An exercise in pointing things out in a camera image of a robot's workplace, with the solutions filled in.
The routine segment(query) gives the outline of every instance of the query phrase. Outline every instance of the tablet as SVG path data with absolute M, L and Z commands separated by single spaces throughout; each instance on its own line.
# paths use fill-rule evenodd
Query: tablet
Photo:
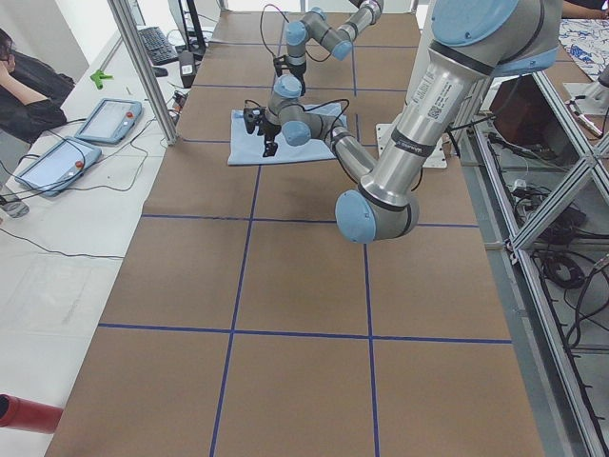
M 140 114 L 140 102 L 104 98 L 74 136 L 89 143 L 116 145 L 125 138 Z
M 52 197 L 82 176 L 101 153 L 94 145 L 67 137 L 16 175 L 15 181 Z

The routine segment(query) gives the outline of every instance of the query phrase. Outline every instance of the red object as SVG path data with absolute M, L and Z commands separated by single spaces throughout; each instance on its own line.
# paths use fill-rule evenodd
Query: red object
M 53 433 L 64 411 L 11 395 L 0 395 L 0 427 Z

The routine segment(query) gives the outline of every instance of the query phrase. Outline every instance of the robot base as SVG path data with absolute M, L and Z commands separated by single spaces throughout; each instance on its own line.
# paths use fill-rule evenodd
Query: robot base
M 389 135 L 392 128 L 393 124 L 377 124 L 377 144 L 379 145 L 379 156 L 381 156 L 384 146 L 386 145 L 387 141 L 389 141 Z M 424 169 L 445 169 L 448 167 L 442 145 L 443 139 L 441 138 L 432 154 L 423 164 Z
M 593 96 L 595 98 L 579 99 L 576 104 L 584 116 L 604 116 L 609 107 L 609 89 L 601 86 L 599 83 L 562 83 L 564 88 L 569 92 L 571 98 L 579 95 Z

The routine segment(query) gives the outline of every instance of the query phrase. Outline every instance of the green object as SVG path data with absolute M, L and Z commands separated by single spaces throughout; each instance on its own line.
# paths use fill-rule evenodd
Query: green object
M 89 78 L 91 78 L 91 81 L 95 83 L 95 87 L 97 89 L 103 89 L 104 83 L 102 82 L 102 80 L 112 79 L 112 75 L 105 74 L 103 70 L 97 70 Z

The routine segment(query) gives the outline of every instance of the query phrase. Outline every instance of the light blue joint cap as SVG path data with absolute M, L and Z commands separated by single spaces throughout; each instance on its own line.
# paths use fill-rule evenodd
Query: light blue joint cap
M 336 201 L 336 222 L 343 236 L 354 243 L 370 243 L 377 222 L 368 201 L 356 190 L 348 190 Z
M 298 46 L 306 41 L 306 26 L 301 21 L 290 22 L 285 29 L 285 40 L 289 46 Z
M 353 50 L 353 43 L 344 40 L 334 47 L 332 55 L 339 60 L 344 60 L 347 55 Z
M 301 82 L 291 74 L 280 76 L 273 86 L 273 91 L 284 98 L 298 98 L 301 96 L 302 90 Z
M 558 55 L 559 49 L 554 48 L 553 50 L 547 50 L 546 52 L 542 52 L 541 54 L 532 57 L 508 62 L 507 64 L 497 66 L 491 76 L 494 78 L 500 76 L 516 76 L 549 69 L 554 65 Z
M 324 10 L 322 10 L 320 7 L 311 8 L 311 12 L 317 12 L 320 16 L 322 16 L 322 19 L 327 20 L 327 16 L 325 15 Z
M 438 0 L 432 12 L 436 41 L 469 46 L 495 33 L 510 18 L 519 0 Z
M 311 139 L 311 128 L 302 121 L 287 121 L 282 133 L 290 146 L 302 146 Z

